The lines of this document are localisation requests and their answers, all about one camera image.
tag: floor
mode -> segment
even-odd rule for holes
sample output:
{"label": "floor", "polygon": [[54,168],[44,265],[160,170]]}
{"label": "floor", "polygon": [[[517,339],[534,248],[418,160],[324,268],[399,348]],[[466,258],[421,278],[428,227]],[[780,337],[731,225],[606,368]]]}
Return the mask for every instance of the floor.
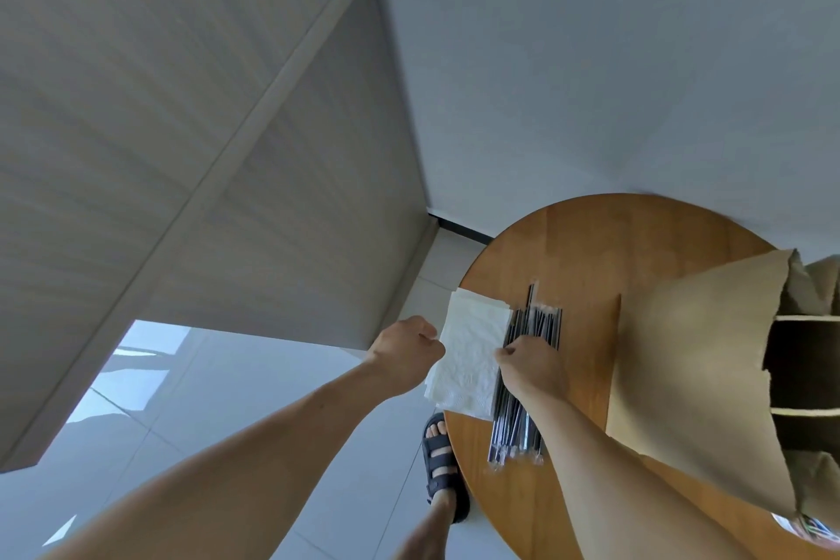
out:
{"label": "floor", "polygon": [[[442,328],[449,294],[481,249],[440,231],[402,315],[424,315]],[[37,557],[145,480],[341,375],[359,357],[330,346],[135,324],[42,461],[0,475],[0,557]],[[390,557],[426,513],[418,432],[432,411],[417,388],[371,413],[275,560]],[[453,527],[448,556],[515,558],[475,506]]]}

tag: person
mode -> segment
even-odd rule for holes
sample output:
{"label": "person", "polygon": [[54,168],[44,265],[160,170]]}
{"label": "person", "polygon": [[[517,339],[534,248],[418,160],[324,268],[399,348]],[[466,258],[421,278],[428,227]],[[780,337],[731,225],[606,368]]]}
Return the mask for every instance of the person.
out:
{"label": "person", "polygon": [[[422,317],[398,321],[360,365],[147,482],[46,557],[269,558],[362,419],[444,355],[436,336]],[[584,558],[752,557],[567,400],[561,355],[546,342],[522,336],[496,359],[542,433]],[[431,506],[400,560],[443,558],[450,524],[469,509],[442,415],[423,438]]]}

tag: wooden tabletop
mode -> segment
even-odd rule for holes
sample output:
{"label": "wooden tabletop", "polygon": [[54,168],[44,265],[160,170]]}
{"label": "wooden tabletop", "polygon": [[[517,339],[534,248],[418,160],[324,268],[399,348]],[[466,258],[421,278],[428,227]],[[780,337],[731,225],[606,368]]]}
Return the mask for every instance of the wooden tabletop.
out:
{"label": "wooden tabletop", "polygon": [[[563,308],[560,351],[570,398],[603,428],[619,295],[663,279],[767,252],[760,237],[709,210],[654,195],[590,195],[548,206],[501,233],[479,255],[461,288],[525,304],[532,279],[538,301]],[[487,421],[446,413],[469,489],[522,560],[581,558],[550,460],[542,467],[487,465]],[[645,464],[734,534],[758,558],[834,557],[785,532],[772,516],[656,461]]]}

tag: stack of napkins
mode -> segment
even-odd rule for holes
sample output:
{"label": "stack of napkins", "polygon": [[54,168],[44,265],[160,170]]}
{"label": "stack of napkins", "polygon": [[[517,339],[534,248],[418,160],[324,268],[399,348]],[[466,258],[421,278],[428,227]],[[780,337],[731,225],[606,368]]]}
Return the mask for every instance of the stack of napkins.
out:
{"label": "stack of napkins", "polygon": [[493,351],[504,343],[510,319],[504,301],[455,290],[439,337],[446,356],[426,376],[426,398],[442,410],[493,420],[498,372]]}

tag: sandal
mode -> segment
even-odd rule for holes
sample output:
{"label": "sandal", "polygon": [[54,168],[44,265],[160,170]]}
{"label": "sandal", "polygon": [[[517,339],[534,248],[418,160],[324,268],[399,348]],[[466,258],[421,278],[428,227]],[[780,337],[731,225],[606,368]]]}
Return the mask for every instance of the sandal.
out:
{"label": "sandal", "polygon": [[428,428],[440,422],[445,422],[443,412],[438,412],[432,416],[423,428],[423,460],[426,463],[428,503],[432,503],[432,498],[438,491],[455,490],[455,518],[452,519],[452,522],[458,523],[465,520],[469,515],[469,492],[467,491],[467,486],[464,483],[464,477],[461,475],[460,468],[455,473],[442,473],[432,478],[433,470],[442,467],[458,467],[458,461],[455,458],[455,453],[452,451],[446,454],[439,454],[432,458],[432,452],[434,450],[452,447],[449,434],[438,434],[435,437],[426,438]]}

